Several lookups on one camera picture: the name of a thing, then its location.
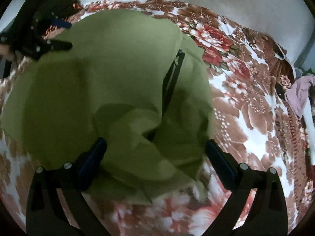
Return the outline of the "pink cloth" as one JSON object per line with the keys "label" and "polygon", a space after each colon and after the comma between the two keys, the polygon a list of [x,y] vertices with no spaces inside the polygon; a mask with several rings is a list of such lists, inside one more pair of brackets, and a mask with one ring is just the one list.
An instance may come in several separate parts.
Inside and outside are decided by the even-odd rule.
{"label": "pink cloth", "polygon": [[285,91],[285,100],[298,120],[302,118],[311,87],[314,87],[314,75],[309,74],[295,80],[291,88]]}

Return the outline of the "white rolled cloth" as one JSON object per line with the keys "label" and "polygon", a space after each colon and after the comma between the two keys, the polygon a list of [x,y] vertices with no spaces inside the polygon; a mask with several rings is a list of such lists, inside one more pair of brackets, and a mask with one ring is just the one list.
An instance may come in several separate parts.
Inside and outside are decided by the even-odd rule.
{"label": "white rolled cloth", "polygon": [[312,119],[312,111],[311,111],[311,104],[309,98],[307,98],[307,101],[305,103],[304,111],[303,111],[303,118],[305,121],[305,125],[307,127],[307,133],[309,137],[309,146],[310,146],[310,163],[312,166],[315,165],[315,129],[314,129],[314,123]]}

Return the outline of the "floral bed blanket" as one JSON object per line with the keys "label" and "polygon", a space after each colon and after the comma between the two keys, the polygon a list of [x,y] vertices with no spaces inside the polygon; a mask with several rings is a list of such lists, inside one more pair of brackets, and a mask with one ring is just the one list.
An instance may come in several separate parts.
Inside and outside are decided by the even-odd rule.
{"label": "floral bed blanket", "polygon": [[[66,21],[95,12],[129,9],[173,21],[204,48],[218,145],[239,162],[264,171],[274,167],[283,185],[288,231],[314,214],[314,166],[304,118],[296,119],[283,93],[294,69],[274,40],[209,9],[170,0],[92,2]],[[114,235],[201,235],[230,196],[209,162],[199,186],[178,190],[150,205],[108,202],[86,195],[100,221]]]}

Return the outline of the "black and blue clothes pile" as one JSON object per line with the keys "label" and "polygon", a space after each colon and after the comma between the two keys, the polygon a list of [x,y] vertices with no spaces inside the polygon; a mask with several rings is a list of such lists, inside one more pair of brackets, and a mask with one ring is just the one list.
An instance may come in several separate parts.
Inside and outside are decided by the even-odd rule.
{"label": "black and blue clothes pile", "polygon": [[67,18],[81,9],[79,0],[49,0],[49,11],[54,17]]}

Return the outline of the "green hooded jacket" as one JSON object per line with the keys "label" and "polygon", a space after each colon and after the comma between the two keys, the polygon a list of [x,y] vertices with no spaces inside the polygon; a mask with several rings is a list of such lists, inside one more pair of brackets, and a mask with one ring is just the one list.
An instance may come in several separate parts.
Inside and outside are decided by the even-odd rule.
{"label": "green hooded jacket", "polygon": [[148,204],[197,184],[212,119],[203,49],[167,19],[99,12],[57,36],[73,46],[29,64],[1,118],[46,169],[102,137],[88,193]]}

